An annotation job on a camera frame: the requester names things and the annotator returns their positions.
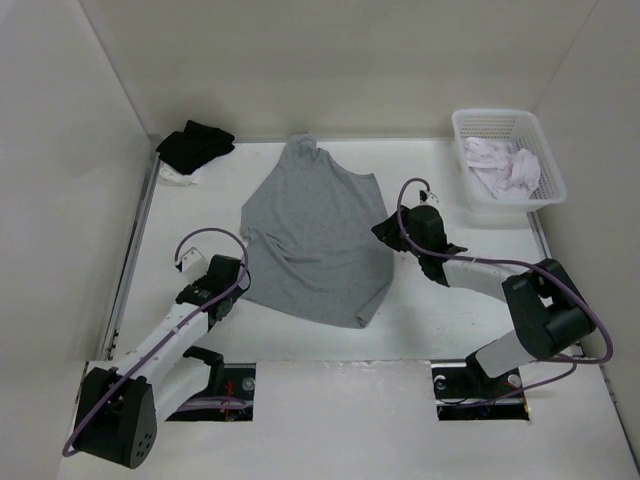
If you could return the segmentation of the grey tank top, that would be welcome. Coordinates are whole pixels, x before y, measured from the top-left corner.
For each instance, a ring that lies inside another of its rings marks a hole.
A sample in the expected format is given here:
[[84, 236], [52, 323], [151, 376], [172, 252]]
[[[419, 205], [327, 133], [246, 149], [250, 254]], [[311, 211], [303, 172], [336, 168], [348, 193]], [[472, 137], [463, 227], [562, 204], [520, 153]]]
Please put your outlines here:
[[247, 299], [325, 325], [369, 325], [394, 278], [372, 229], [388, 217], [374, 174], [339, 165], [310, 134], [291, 137], [241, 210]]

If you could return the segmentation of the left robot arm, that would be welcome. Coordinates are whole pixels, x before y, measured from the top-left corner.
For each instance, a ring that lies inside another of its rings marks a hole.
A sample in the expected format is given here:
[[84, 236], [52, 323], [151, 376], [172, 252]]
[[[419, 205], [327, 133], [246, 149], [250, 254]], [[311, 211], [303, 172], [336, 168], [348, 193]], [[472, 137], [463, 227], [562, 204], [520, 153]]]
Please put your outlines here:
[[194, 395], [224, 387], [221, 355], [197, 341], [248, 290], [245, 261], [216, 255], [204, 274], [177, 294], [166, 317], [133, 351], [84, 377], [74, 429], [63, 448], [135, 469], [148, 457], [158, 426]]

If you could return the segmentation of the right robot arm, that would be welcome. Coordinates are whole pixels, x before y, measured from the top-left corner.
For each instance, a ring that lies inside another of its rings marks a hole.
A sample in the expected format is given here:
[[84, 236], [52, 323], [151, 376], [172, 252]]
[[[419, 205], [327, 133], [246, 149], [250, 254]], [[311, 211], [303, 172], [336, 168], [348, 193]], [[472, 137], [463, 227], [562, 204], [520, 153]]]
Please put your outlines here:
[[429, 280], [506, 304], [513, 329], [465, 359], [464, 384], [475, 395], [489, 394], [500, 376], [516, 368], [558, 360], [562, 351], [596, 330], [559, 262], [545, 259], [528, 266], [467, 256], [465, 247], [448, 241], [433, 206], [401, 206], [372, 233], [392, 250], [415, 256]]

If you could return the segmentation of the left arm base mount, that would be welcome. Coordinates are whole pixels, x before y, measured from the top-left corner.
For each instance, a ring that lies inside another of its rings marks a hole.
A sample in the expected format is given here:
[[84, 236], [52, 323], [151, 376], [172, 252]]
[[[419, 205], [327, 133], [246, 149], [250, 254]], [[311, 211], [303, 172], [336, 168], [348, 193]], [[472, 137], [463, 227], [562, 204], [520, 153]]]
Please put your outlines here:
[[257, 366], [226, 363], [222, 354], [190, 347], [184, 358], [196, 359], [209, 370], [207, 386], [192, 395], [168, 422], [251, 422], [254, 413]]

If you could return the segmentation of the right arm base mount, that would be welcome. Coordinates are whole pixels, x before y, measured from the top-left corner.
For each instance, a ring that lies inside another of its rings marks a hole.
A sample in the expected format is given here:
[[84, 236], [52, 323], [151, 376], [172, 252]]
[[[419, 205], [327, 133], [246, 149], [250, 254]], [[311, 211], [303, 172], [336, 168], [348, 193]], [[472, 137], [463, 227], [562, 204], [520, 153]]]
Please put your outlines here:
[[462, 362], [431, 364], [436, 414], [440, 421], [529, 420], [520, 371], [478, 380]]

